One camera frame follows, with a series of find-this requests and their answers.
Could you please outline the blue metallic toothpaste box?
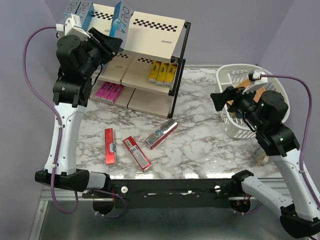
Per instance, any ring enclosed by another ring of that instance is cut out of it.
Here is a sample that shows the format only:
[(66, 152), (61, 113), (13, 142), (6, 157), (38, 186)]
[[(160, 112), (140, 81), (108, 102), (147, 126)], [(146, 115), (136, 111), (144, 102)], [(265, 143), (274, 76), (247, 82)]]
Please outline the blue metallic toothpaste box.
[(111, 29), (109, 36), (122, 40), (120, 48), (125, 49), (130, 20), (133, 10), (123, 1), (118, 2), (114, 7)]

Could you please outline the pink toothpaste box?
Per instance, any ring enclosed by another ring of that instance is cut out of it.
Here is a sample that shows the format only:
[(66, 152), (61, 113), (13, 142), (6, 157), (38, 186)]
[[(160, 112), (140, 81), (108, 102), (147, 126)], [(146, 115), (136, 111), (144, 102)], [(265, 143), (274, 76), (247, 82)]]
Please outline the pink toothpaste box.
[(104, 82), (95, 94), (96, 99), (105, 99), (109, 91), (110, 82)]
[(100, 99), (104, 102), (107, 101), (108, 96), (112, 93), (112, 91), (117, 87), (118, 85), (115, 83), (109, 83), (106, 88), (104, 89)]
[(114, 104), (117, 99), (119, 98), (119, 96), (121, 95), (122, 91), (124, 90), (124, 86), (117, 84), (113, 90), (110, 92), (110, 94), (107, 97), (107, 102)]

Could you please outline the silver blue R&O box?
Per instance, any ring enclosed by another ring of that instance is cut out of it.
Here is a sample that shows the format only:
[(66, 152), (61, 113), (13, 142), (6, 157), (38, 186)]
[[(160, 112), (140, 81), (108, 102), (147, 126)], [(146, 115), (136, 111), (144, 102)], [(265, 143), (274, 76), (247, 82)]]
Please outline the silver blue R&O box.
[(94, 12), (94, 3), (92, 1), (80, 1), (76, 14), (80, 17), (81, 27), (84, 31), (88, 30)]

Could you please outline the pink toothpaste box back side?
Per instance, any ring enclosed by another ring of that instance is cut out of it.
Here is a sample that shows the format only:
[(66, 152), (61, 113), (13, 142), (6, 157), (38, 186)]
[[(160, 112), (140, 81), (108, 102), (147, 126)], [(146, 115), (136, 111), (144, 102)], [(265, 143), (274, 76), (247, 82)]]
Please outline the pink toothpaste box back side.
[(107, 97), (107, 102), (114, 104), (117, 99), (119, 98), (119, 96), (121, 95), (122, 91), (124, 90), (124, 86), (117, 84), (113, 90), (110, 92), (110, 94)]

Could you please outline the yellow toothpaste box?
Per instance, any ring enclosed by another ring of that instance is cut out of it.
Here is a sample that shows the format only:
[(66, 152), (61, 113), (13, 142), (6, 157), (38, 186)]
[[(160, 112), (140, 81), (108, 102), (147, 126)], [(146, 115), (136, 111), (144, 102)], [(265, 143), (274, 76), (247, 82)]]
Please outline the yellow toothpaste box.
[(164, 81), (163, 81), (163, 85), (165, 87), (171, 87), (172, 86), (172, 84), (174, 82), (174, 79), (175, 79), (176, 72), (177, 72), (177, 68), (178, 68), (178, 64), (177, 63), (170, 63), (168, 65), (167, 72), (166, 72), (166, 75), (165, 75), (165, 78), (164, 78)]
[(164, 62), (161, 63), (158, 74), (157, 74), (156, 83), (155, 83), (157, 86), (164, 86), (164, 81), (166, 78), (169, 65), (170, 65), (169, 63), (164, 63)]
[(159, 69), (161, 66), (161, 62), (160, 61), (154, 61), (152, 64), (152, 67), (150, 69), (149, 75), (148, 75), (148, 82), (151, 84), (156, 84), (156, 85), (163, 85), (163, 83), (161, 81), (157, 81), (157, 77), (158, 77), (158, 73), (159, 73)]

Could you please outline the red R&O toothpaste box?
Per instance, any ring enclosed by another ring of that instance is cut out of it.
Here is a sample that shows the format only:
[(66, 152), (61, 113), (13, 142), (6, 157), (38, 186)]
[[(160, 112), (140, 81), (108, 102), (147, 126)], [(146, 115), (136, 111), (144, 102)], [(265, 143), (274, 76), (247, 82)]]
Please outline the red R&O toothpaste box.
[(114, 130), (106, 128), (104, 130), (105, 145), (105, 163), (107, 165), (115, 164), (117, 159), (116, 140)]

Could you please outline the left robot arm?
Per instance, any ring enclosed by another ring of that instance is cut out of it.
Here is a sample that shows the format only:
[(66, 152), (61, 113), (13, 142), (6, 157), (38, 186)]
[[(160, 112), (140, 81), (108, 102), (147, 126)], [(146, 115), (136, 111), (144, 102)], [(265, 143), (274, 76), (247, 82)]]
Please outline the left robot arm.
[(101, 198), (111, 191), (106, 173), (78, 169), (76, 149), (80, 125), (92, 91), (92, 76), (120, 52), (122, 39), (89, 30), (87, 39), (69, 34), (57, 41), (60, 64), (53, 86), (54, 131), (47, 162), (35, 173), (35, 181), (55, 188), (83, 192), (88, 189)]

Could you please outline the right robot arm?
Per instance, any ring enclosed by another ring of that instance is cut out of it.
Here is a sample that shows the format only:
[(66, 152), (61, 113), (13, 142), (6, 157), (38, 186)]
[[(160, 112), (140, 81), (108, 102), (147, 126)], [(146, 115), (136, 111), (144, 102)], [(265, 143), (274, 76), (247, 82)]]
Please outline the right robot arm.
[(275, 213), (282, 227), (293, 238), (313, 237), (320, 232), (320, 209), (306, 183), (307, 174), (299, 165), (301, 155), (294, 132), (282, 123), (289, 106), (276, 91), (264, 91), (258, 101), (255, 93), (246, 93), (243, 87), (227, 87), (210, 97), (217, 111), (228, 101), (231, 112), (239, 112), (243, 121), (255, 133), (259, 146), (274, 162), (289, 190), (285, 197), (262, 183), (251, 172), (243, 170), (232, 176), (230, 191), (241, 196), (253, 196)]

